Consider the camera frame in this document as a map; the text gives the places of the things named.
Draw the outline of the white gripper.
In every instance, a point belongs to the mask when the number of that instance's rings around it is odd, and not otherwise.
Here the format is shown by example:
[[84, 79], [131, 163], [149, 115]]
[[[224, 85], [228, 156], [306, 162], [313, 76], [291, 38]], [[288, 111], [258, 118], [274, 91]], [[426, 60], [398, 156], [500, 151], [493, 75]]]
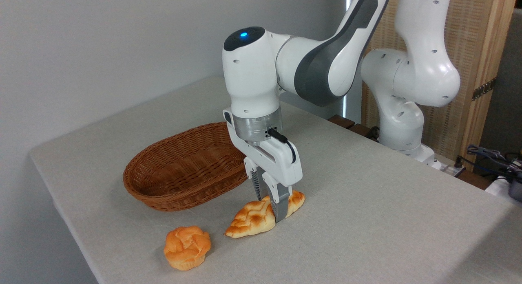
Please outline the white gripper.
[[292, 185], [303, 177], [297, 149], [291, 143], [295, 153], [295, 162], [292, 162], [291, 148], [274, 137], [256, 144], [247, 143], [237, 136], [230, 109], [223, 110], [223, 116], [227, 120], [233, 145], [246, 155], [244, 159], [246, 174], [253, 183], [257, 199], [261, 201], [269, 196], [275, 222], [280, 222], [287, 215]]

